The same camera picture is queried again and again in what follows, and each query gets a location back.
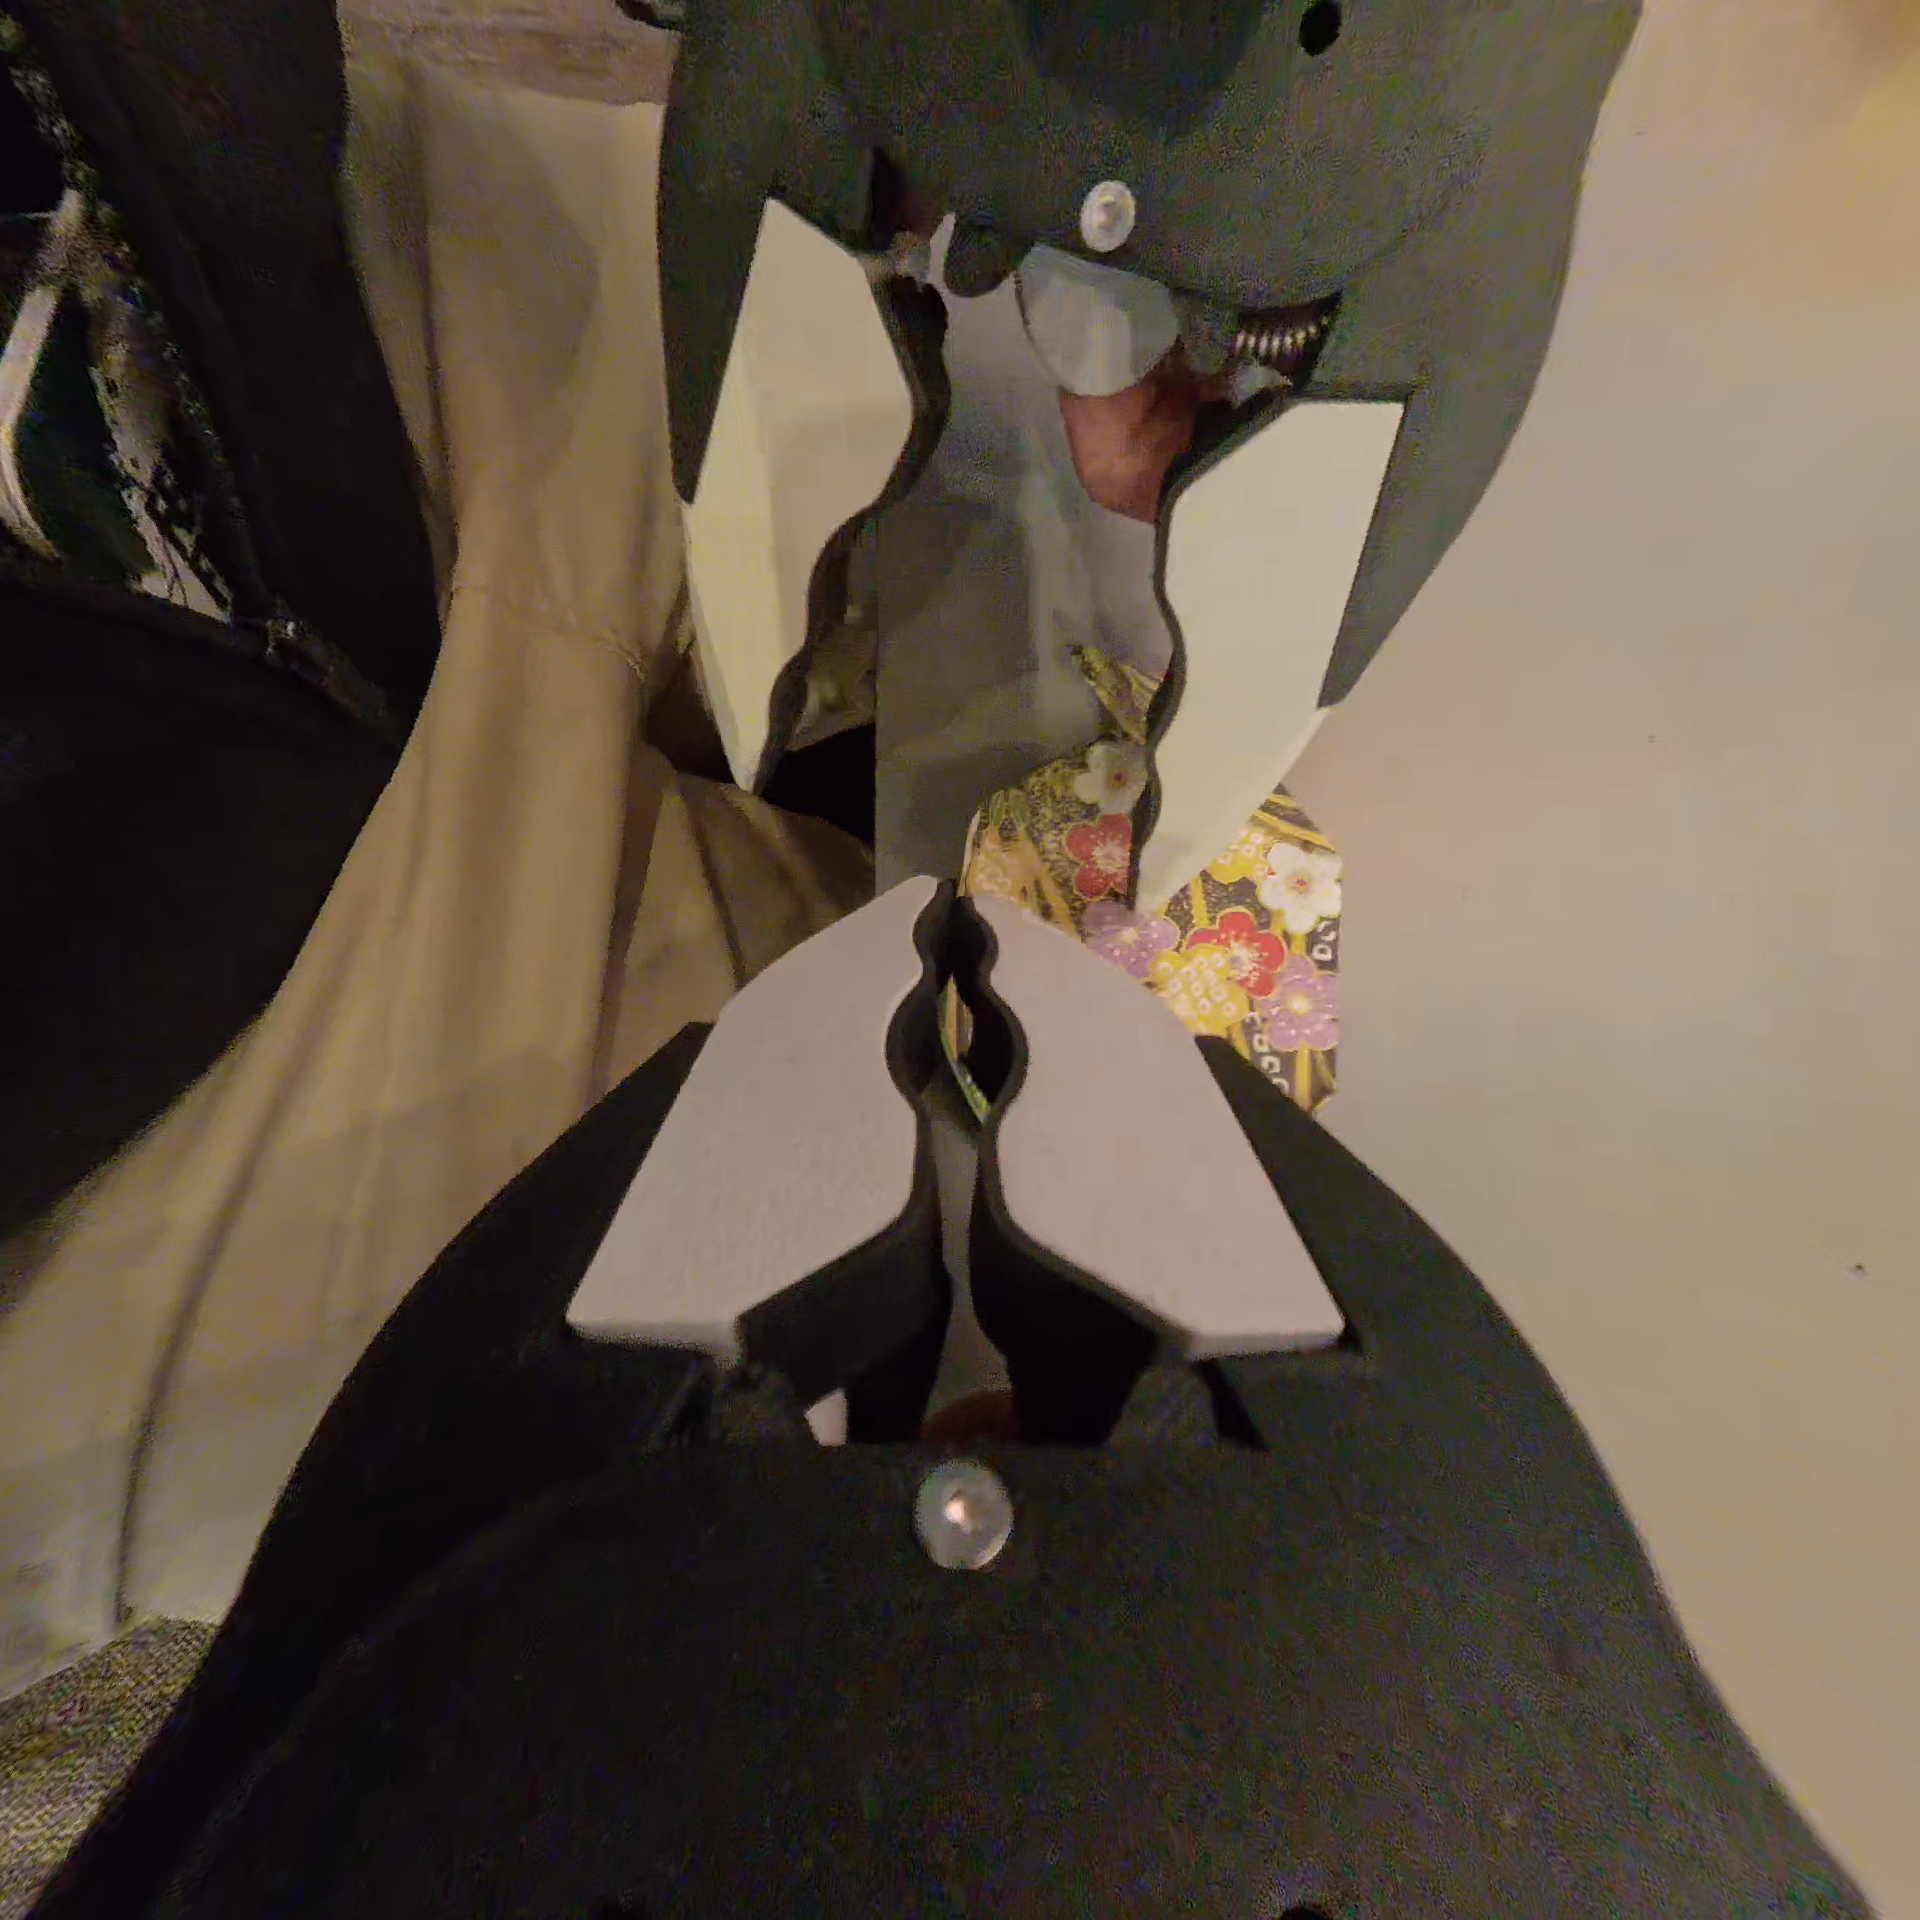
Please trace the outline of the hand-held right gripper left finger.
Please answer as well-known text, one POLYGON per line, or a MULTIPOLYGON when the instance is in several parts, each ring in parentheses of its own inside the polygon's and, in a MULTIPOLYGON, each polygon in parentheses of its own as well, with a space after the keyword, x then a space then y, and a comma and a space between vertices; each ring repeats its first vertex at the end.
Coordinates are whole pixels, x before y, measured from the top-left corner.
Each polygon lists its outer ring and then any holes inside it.
POLYGON ((905 878, 732 995, 585 1264, 574 1332, 870 1374, 943 1327, 922 1090, 950 901, 905 878))

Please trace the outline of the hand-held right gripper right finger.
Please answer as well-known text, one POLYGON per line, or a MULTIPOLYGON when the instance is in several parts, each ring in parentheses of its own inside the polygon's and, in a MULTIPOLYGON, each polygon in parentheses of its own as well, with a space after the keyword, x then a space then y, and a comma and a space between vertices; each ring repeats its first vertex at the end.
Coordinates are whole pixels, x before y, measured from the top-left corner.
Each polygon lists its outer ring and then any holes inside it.
POLYGON ((1182 1359, 1338 1344, 1345 1318, 1196 1035, 1055 926, 994 895, 972 914, 1012 1041, 980 1174, 1014 1239, 1182 1359))

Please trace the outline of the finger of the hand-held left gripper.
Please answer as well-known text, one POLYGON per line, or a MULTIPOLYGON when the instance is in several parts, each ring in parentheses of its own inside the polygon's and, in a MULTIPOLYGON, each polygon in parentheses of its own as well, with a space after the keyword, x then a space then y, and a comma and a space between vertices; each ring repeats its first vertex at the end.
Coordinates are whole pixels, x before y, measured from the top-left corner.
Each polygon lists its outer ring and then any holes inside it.
POLYGON ((1173 484, 1139 903, 1164 903, 1224 851, 1318 731, 1402 418, 1396 397, 1251 408, 1173 484))
POLYGON ((948 301, 916 242, 853 251, 770 199, 681 503, 691 648, 732 780, 790 749, 851 554, 948 424, 948 301))

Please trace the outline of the floral origami paper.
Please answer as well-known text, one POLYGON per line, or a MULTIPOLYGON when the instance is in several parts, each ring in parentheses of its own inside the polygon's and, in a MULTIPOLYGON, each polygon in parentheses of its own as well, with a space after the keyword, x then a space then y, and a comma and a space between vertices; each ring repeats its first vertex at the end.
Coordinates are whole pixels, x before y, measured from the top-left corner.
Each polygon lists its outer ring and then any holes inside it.
POLYGON ((1016 284, 948 300, 950 411, 876 533, 876 866, 1077 940, 1304 1112, 1336 1088, 1341 855, 1285 786, 1129 894, 1170 660, 1156 537, 1086 492, 1016 284))

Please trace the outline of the person's left hand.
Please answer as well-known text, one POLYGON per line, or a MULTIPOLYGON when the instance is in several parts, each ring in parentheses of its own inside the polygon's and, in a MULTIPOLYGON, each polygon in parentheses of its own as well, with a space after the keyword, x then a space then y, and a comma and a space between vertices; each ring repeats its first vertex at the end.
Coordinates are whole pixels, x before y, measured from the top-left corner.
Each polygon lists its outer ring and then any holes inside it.
POLYGON ((1151 523, 1201 408, 1189 367, 1170 356, 1115 393, 1059 389, 1057 408, 1082 492, 1105 514, 1151 523))

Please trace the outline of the beige garment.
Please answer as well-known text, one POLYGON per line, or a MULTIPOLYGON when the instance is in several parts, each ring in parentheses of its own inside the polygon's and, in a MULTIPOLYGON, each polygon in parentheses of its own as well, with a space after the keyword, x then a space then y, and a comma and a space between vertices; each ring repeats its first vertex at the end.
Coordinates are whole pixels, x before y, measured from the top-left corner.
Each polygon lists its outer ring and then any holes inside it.
POLYGON ((143 1619, 220 1619, 324 1402, 442 1245, 872 871, 659 752, 691 637, 659 109, 343 62, 347 250, 439 649, 276 994, 4 1237, 4 1695, 143 1619))

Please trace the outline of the black garment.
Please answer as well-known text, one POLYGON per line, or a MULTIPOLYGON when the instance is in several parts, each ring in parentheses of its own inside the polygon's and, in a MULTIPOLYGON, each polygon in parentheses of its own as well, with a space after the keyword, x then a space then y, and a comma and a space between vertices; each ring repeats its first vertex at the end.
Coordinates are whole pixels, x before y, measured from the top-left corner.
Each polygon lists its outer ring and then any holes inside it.
POLYGON ((2 1224, 36 1228, 276 995, 439 651, 420 463, 343 213, 333 4, 4 4, 4 217, 66 184, 184 401, 228 617, 2 530, 2 1224))

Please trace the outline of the black and white patterned cloth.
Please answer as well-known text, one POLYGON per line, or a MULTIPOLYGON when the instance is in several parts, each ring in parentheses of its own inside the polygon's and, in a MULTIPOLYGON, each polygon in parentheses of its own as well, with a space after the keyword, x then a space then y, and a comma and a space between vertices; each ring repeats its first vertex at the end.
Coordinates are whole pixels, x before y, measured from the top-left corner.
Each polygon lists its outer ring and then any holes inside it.
POLYGON ((228 617, 224 511, 136 291, 83 185, 4 216, 4 547, 228 617))

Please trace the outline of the grey woven cushion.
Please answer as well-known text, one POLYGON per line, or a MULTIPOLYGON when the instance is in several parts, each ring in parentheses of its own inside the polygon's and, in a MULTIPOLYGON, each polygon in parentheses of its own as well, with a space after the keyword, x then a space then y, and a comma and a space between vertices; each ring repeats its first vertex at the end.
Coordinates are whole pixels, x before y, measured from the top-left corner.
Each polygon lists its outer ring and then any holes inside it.
POLYGON ((2 1915, 26 1915, 126 1782, 217 1627, 153 1618, 2 1702, 2 1915))

